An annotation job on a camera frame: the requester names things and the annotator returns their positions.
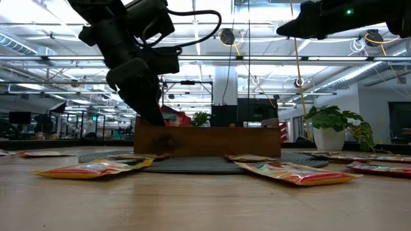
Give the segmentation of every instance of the red item in box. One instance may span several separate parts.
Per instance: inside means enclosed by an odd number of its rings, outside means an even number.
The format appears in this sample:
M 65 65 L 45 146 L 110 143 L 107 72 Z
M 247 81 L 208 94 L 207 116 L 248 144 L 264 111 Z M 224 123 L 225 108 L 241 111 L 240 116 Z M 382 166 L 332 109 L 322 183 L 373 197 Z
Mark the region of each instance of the red item in box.
M 191 126 L 191 118 L 184 112 L 178 112 L 165 105 L 161 106 L 161 114 L 166 126 Z

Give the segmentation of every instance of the table surface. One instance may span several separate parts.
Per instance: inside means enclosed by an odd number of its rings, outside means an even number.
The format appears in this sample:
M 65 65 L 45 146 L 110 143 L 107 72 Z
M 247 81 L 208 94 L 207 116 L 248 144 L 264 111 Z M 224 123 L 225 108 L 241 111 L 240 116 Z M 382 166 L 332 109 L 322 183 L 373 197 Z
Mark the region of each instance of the table surface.
M 81 147 L 73 153 L 132 150 Z M 103 180 L 55 180 L 30 171 L 77 157 L 0 157 L 0 230 L 411 229 L 409 179 L 364 176 L 296 187 L 256 175 L 130 173 Z M 326 169 L 348 171 L 345 164 Z

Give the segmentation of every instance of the green leaves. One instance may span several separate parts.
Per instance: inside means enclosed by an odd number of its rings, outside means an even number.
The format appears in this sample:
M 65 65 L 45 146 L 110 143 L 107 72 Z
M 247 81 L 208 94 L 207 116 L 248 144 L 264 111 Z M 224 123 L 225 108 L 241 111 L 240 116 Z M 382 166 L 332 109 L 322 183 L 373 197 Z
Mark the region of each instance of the green leaves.
M 336 132 L 344 131 L 349 128 L 354 139 L 360 143 L 364 151 L 372 149 L 374 151 L 374 140 L 372 137 L 371 125 L 364 121 L 363 117 L 350 111 L 340 112 L 338 106 L 323 106 L 320 108 L 312 107 L 305 120 L 312 119 L 314 128 L 332 128 Z M 348 122 L 349 119 L 359 121 L 359 125 Z

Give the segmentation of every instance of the ceiling pipe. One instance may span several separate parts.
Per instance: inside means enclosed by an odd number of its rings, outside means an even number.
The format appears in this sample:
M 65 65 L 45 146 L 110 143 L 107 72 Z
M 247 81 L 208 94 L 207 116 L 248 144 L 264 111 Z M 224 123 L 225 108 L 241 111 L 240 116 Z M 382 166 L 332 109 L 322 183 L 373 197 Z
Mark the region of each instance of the ceiling pipe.
M 399 57 L 399 56 L 411 56 L 411 38 L 402 42 L 387 51 L 387 56 Z M 341 89 L 347 87 L 353 83 L 369 78 L 377 73 L 382 73 L 390 68 L 388 62 L 378 61 L 370 62 L 359 67 L 348 68 L 341 73 L 338 73 L 331 78 L 323 81 L 322 83 L 311 87 L 305 92 L 321 92 L 328 89 Z M 290 99 L 288 102 L 293 102 L 299 99 L 300 96 Z

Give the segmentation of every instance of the white pillar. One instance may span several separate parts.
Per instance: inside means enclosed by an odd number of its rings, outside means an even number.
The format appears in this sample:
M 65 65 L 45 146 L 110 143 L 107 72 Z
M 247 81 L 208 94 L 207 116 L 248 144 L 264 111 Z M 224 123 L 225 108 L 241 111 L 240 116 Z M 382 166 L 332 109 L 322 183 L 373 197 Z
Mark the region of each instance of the white pillar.
M 237 105 L 238 75 L 235 67 L 216 67 L 213 83 L 213 103 L 215 106 Z

